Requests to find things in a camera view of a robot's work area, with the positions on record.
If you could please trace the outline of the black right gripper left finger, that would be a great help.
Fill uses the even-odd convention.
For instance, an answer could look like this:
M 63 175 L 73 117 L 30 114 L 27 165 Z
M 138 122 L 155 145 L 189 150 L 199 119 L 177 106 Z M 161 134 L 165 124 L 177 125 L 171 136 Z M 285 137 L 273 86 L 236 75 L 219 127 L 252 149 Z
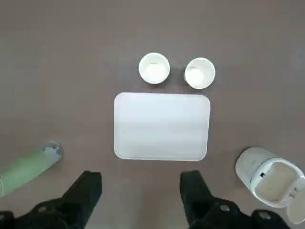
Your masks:
M 100 172 L 84 171 L 60 198 L 37 204 L 16 217 L 0 212 L 2 229 L 83 229 L 102 195 Z

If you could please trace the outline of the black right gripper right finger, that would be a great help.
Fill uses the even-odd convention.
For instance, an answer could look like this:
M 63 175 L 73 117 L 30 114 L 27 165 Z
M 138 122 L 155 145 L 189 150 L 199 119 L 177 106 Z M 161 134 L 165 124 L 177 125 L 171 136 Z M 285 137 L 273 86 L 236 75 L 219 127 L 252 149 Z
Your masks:
M 231 201 L 214 197 L 198 170 L 180 175 L 180 195 L 190 229 L 288 229 L 278 214 L 257 209 L 244 214 Z

